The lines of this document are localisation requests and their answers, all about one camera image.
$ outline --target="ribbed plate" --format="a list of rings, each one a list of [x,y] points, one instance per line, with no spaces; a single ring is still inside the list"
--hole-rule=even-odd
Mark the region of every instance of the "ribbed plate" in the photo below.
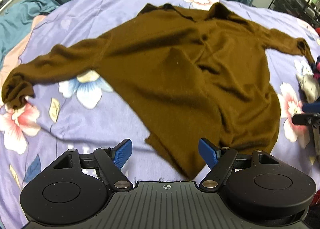
[[[34,222],[25,229],[44,229]],[[67,229],[267,229],[233,214],[216,193],[203,193],[193,182],[140,182],[115,193],[95,217]],[[307,229],[302,222],[277,229]]]

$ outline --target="crosshair marking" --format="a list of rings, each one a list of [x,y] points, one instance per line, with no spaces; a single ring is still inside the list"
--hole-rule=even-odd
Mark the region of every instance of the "crosshair marking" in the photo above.
[[[172,186],[170,186],[170,185],[167,184],[167,185],[164,185],[163,188],[166,189],[166,190],[168,190],[168,189],[172,188]]]

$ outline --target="purple bedsheet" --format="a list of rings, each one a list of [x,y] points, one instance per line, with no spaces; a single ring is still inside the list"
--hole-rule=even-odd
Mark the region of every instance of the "purple bedsheet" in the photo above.
[[[74,0],[57,8],[35,27],[20,59],[26,63],[48,53],[55,44],[71,46],[82,39],[95,38],[134,18],[146,3],[208,9],[215,1]],[[313,57],[320,54],[318,35],[296,18],[237,2],[220,2],[267,28],[305,38]],[[305,130],[292,127],[289,116],[301,107],[295,75],[310,70],[304,66],[306,60],[301,56],[275,50],[267,50],[266,54],[270,82],[279,94],[283,110],[278,142],[272,154],[310,175],[319,189],[320,172],[314,145],[309,143]],[[144,142],[149,131],[106,81],[95,72],[89,72],[59,84],[36,85],[36,97],[28,98],[29,104],[24,109],[18,112],[5,107],[0,109],[0,227],[1,221],[6,229],[22,228],[27,223],[19,203],[21,189],[68,148],[90,153],[98,147],[114,147],[124,138],[130,138],[133,153],[122,170],[133,183],[184,179]],[[208,171],[209,168],[204,167],[196,181],[201,181]],[[84,172],[95,176],[92,170]]]

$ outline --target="sweater collar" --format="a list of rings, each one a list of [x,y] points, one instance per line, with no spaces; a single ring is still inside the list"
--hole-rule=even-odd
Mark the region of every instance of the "sweater collar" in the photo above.
[[[232,13],[220,2],[213,4],[209,11],[203,11],[203,10],[197,10],[197,9],[186,9],[183,7],[173,6],[169,3],[156,7],[148,3],[138,13],[138,16],[140,14],[145,14],[154,10],[164,10],[164,11],[173,10],[173,11],[176,11],[178,14],[180,14],[182,17],[192,20],[194,22],[207,21],[212,18],[227,19],[228,16]]]

